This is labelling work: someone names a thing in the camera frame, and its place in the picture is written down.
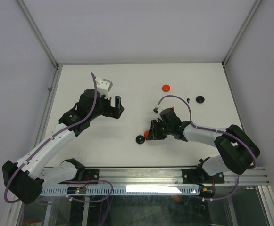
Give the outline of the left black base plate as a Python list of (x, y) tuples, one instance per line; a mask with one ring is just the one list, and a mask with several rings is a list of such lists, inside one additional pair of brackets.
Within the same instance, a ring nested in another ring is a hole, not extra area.
[(98, 179), (100, 177), (99, 173), (100, 173), (99, 169), (85, 169), (81, 181), (84, 181), (84, 183), (86, 181), (91, 181), (87, 185), (98, 184), (99, 183)]

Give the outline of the aluminium frame post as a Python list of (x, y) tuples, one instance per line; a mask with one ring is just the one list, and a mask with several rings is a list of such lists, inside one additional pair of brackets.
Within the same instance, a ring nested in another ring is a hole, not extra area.
[(238, 30), (227, 54), (225, 55), (223, 61), (222, 61), (222, 66), (223, 68), (226, 67), (226, 65), (228, 64), (232, 54), (234, 53), (235, 49), (237, 48), (240, 40), (242, 39), (247, 27), (249, 26), (250, 22), (252, 21), (252, 19), (254, 18), (254, 16), (256, 15), (258, 9), (260, 8), (260, 6), (262, 5), (262, 3), (264, 2), (264, 0), (255, 0), (249, 10), (249, 12), (247, 13), (240, 29)]
[(53, 56), (52, 51), (50, 50), (46, 40), (44, 39), (38, 25), (36, 24), (32, 14), (30, 13), (27, 5), (23, 0), (15, 0), (19, 10), (23, 14), (26, 22), (28, 23), (31, 31), (33, 32), (34, 36), (36, 37), (38, 43), (40, 44), (42, 50), (44, 51), (45, 55), (49, 59), (50, 63), (54, 66), (54, 68), (58, 68), (58, 62), (56, 61), (55, 57)]

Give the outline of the small green circuit board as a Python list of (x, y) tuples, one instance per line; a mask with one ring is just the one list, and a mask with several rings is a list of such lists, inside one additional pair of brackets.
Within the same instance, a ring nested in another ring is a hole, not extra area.
[(68, 194), (85, 194), (87, 187), (69, 187), (67, 189)]

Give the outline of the right aluminium frame post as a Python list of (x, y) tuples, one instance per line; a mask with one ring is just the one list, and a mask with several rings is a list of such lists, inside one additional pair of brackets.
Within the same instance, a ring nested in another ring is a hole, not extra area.
[(264, 2), (264, 0), (255, 0), (249, 10), (249, 12), (247, 13), (240, 29), (238, 30), (227, 54), (225, 55), (223, 61), (222, 61), (222, 66), (223, 68), (226, 67), (226, 65), (228, 64), (232, 54), (234, 53), (235, 49), (237, 48), (240, 40), (242, 39), (247, 27), (249, 26), (250, 22), (252, 21), (252, 19), (254, 18), (254, 16), (256, 15), (258, 9), (260, 8), (260, 6), (262, 5), (262, 3)]

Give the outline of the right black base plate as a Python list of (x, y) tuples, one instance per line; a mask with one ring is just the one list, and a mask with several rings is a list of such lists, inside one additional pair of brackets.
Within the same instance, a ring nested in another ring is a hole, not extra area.
[(183, 169), (182, 180), (184, 184), (224, 184), (224, 174), (218, 173), (215, 175), (208, 175), (207, 173), (197, 169)]

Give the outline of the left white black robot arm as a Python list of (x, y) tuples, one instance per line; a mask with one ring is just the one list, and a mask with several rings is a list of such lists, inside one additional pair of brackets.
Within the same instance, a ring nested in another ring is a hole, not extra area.
[(14, 194), (17, 201), (30, 204), (47, 187), (67, 180), (83, 181), (85, 167), (75, 159), (67, 159), (50, 170), (44, 168), (64, 146), (89, 128), (92, 120), (99, 116), (119, 119), (123, 111), (120, 96), (115, 96), (115, 106), (112, 106), (111, 98), (105, 94), (96, 89), (85, 90), (73, 108), (62, 115), (52, 132), (33, 150), (16, 162), (3, 164), (5, 202), (12, 203), (8, 192)]

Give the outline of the left aluminium frame post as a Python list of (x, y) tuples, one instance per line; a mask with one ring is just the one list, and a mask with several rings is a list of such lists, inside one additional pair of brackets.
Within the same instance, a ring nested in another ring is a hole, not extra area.
[(52, 51), (50, 50), (46, 40), (44, 39), (38, 25), (36, 24), (32, 14), (30, 13), (27, 5), (23, 0), (15, 0), (19, 10), (23, 14), (26, 22), (28, 23), (31, 31), (33, 32), (34, 36), (36, 37), (38, 43), (40, 44), (42, 50), (44, 51), (45, 55), (49, 59), (50, 63), (54, 66), (54, 68), (58, 68), (58, 62), (56, 61), (55, 57), (53, 56)]

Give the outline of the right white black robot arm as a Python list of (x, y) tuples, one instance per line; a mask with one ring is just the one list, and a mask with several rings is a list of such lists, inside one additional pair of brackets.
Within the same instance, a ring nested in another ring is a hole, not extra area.
[(205, 183), (221, 182), (217, 176), (231, 171), (242, 175), (255, 164), (260, 149), (237, 125), (224, 130), (204, 128), (193, 125), (190, 121), (182, 121), (172, 108), (160, 113), (160, 117), (152, 120), (146, 140), (164, 140), (169, 135), (184, 142), (197, 142), (218, 150), (215, 157), (200, 159), (195, 169), (183, 173), (186, 184), (203, 186)]

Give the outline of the aluminium mounting rail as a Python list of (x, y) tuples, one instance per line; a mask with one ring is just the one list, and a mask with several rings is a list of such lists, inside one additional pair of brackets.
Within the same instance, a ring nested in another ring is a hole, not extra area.
[[(99, 169), (99, 179), (107, 180), (115, 186), (124, 185), (162, 185), (162, 186), (198, 186), (197, 184), (184, 184), (182, 180), (183, 169), (194, 167), (87, 167), (86, 169)], [(223, 172), (224, 184), (203, 184), (204, 186), (234, 186), (239, 178), (240, 186), (267, 186), (269, 179), (264, 168), (248, 169), (237, 176), (233, 172)]]

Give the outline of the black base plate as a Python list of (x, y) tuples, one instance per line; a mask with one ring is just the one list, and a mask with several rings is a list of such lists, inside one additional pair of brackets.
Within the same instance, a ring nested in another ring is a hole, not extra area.
[(99, 169), (85, 169), (81, 181), (84, 181), (84, 183), (86, 181), (91, 181), (87, 185), (98, 184), (99, 183), (98, 179), (100, 177), (99, 173), (100, 173)]
[(224, 184), (224, 174), (218, 173), (215, 175), (208, 175), (207, 173), (197, 169), (183, 169), (182, 180), (184, 184)]

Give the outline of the red charging case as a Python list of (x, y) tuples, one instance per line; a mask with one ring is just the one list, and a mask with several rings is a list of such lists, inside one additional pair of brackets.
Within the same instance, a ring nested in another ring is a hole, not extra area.
[(145, 131), (144, 132), (144, 137), (145, 137), (146, 140), (151, 139), (151, 137), (152, 137), (151, 131), (150, 130)]
[(165, 85), (162, 86), (162, 90), (164, 92), (169, 92), (171, 90), (171, 87), (168, 84), (165, 84)]

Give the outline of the black earbud charging case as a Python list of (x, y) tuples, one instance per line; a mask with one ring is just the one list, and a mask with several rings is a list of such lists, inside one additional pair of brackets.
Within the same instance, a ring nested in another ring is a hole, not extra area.
[(145, 142), (145, 137), (142, 136), (142, 135), (138, 135), (138, 136), (136, 137), (135, 141), (136, 141), (137, 144), (140, 144), (140, 145), (141, 145), (141, 144), (143, 144), (143, 143)]

